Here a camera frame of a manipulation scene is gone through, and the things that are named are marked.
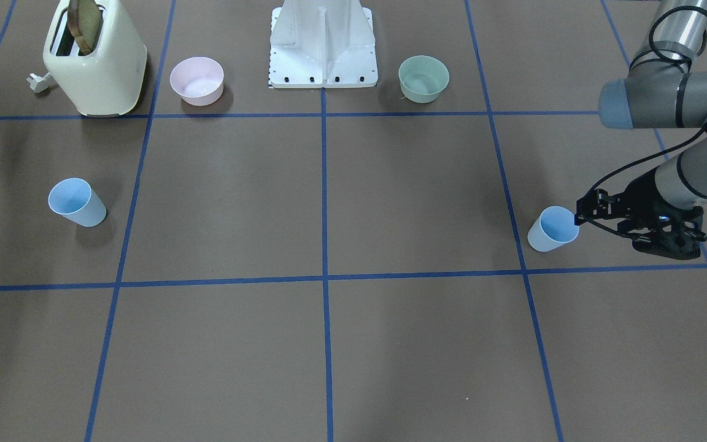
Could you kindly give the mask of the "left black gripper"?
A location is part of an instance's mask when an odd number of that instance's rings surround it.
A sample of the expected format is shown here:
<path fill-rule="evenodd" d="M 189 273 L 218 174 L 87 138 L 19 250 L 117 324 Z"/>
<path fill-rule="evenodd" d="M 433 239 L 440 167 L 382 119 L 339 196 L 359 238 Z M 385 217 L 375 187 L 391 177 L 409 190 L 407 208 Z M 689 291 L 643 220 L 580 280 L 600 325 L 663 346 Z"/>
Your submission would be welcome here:
<path fill-rule="evenodd" d="M 637 230 L 670 230 L 676 210 L 660 196 L 657 168 L 632 180 L 620 193 L 609 194 L 598 184 L 577 201 L 576 225 L 591 223 L 614 235 L 634 235 Z"/>

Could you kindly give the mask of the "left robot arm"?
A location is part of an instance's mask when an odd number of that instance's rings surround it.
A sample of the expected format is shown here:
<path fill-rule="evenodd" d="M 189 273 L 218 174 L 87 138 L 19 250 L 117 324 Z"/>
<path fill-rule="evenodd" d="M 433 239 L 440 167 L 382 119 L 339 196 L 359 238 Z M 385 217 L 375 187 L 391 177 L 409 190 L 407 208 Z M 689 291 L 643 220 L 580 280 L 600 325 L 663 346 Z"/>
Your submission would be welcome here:
<path fill-rule="evenodd" d="M 599 184 L 579 199 L 575 223 L 647 243 L 679 237 L 705 239 L 707 203 L 707 1 L 662 1 L 632 58 L 627 76 L 607 83 L 598 99 L 606 128 L 691 128 L 676 156 L 608 194 Z"/>

